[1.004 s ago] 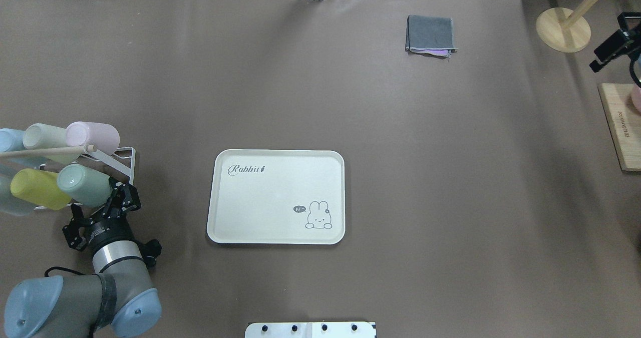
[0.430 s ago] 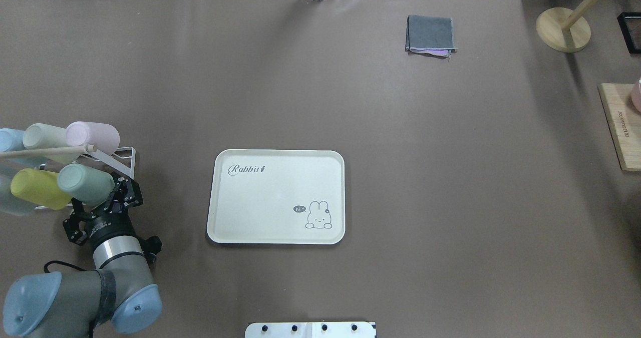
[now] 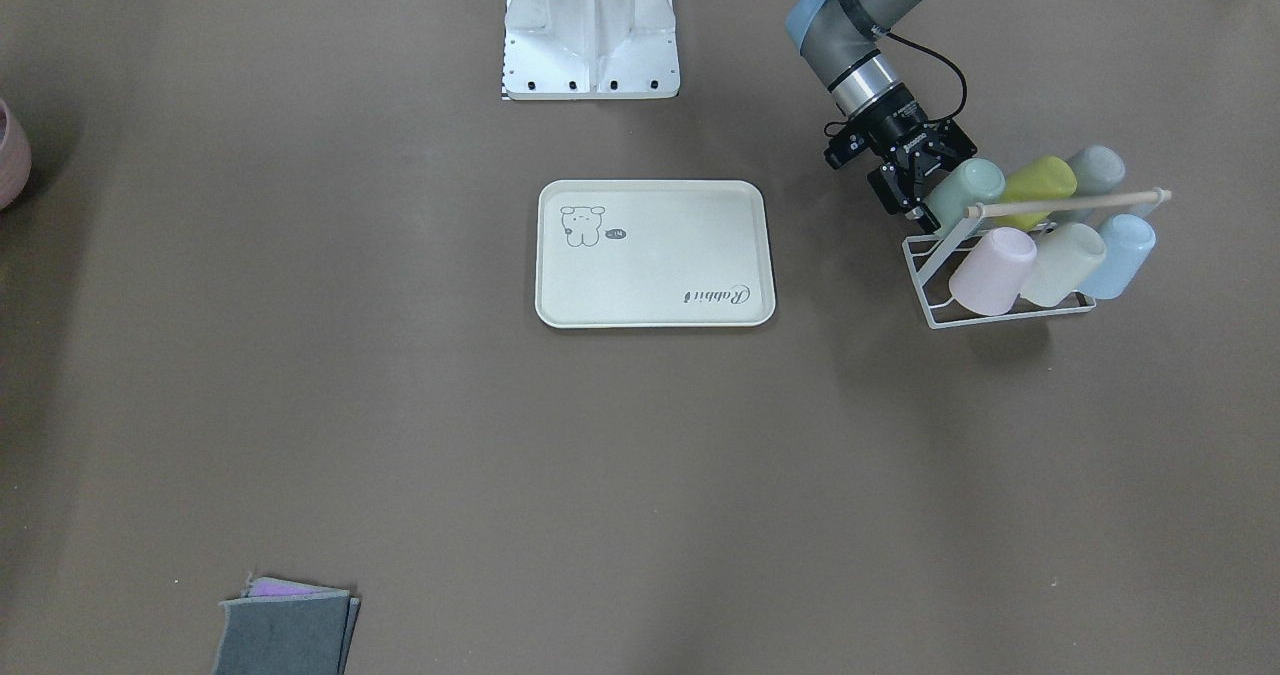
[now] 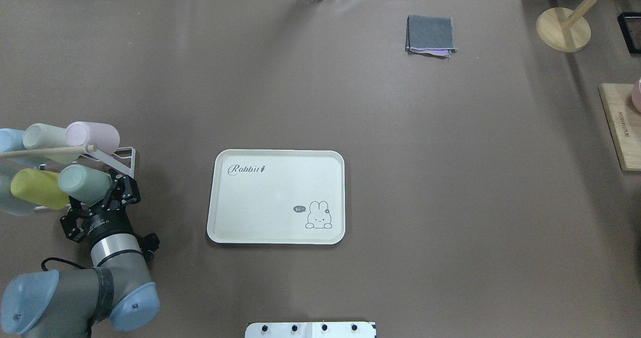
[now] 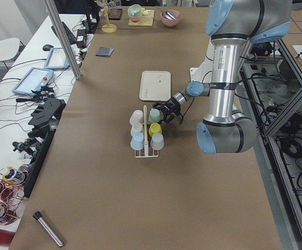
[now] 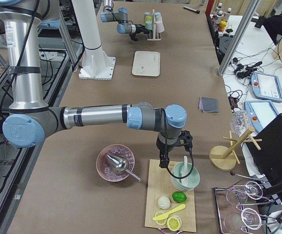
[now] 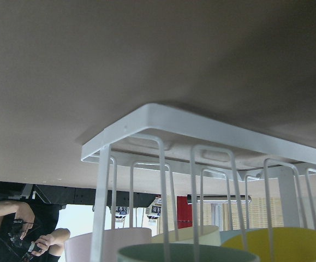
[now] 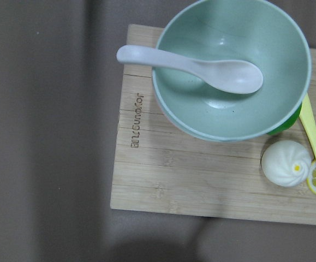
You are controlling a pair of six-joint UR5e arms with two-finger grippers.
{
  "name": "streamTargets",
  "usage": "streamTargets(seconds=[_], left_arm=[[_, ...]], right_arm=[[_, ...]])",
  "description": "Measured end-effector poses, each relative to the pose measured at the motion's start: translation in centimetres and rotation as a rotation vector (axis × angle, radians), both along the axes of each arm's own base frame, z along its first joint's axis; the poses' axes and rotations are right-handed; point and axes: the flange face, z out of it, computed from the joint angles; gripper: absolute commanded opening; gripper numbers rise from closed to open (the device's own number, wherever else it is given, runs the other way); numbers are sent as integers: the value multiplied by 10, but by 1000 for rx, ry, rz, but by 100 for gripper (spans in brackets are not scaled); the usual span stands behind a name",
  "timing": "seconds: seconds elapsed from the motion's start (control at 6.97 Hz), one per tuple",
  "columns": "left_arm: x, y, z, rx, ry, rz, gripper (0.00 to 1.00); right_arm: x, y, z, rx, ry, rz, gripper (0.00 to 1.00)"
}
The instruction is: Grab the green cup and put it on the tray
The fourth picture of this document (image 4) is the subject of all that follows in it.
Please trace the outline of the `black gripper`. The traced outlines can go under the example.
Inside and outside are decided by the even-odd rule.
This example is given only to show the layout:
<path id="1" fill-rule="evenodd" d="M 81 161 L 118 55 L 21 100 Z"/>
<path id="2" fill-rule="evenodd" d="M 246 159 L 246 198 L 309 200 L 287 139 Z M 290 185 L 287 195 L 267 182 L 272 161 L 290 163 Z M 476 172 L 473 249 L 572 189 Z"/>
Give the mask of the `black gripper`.
<path id="1" fill-rule="evenodd" d="M 70 198 L 71 208 L 60 217 L 64 235 L 75 243 L 87 240 L 92 253 L 135 251 L 136 237 L 126 213 L 126 206 L 140 203 L 137 181 L 129 175 L 115 176 L 114 193 L 89 208 Z"/>

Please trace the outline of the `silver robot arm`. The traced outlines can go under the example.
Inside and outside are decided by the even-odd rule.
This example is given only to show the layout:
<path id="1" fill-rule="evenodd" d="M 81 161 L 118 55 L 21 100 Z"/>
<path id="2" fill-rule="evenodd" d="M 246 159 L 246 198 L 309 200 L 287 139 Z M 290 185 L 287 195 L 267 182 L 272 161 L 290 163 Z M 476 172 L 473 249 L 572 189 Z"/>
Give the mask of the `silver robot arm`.
<path id="1" fill-rule="evenodd" d="M 61 218 L 73 239 L 85 238 L 92 266 L 18 275 L 2 298 L 2 330 L 23 337 L 89 337 L 94 325 L 109 320 L 116 331 L 132 331 L 160 310 L 147 263 L 160 240 L 133 231 L 126 206 L 140 202 L 137 181 L 109 171 L 111 184 L 89 208 L 71 198 Z"/>

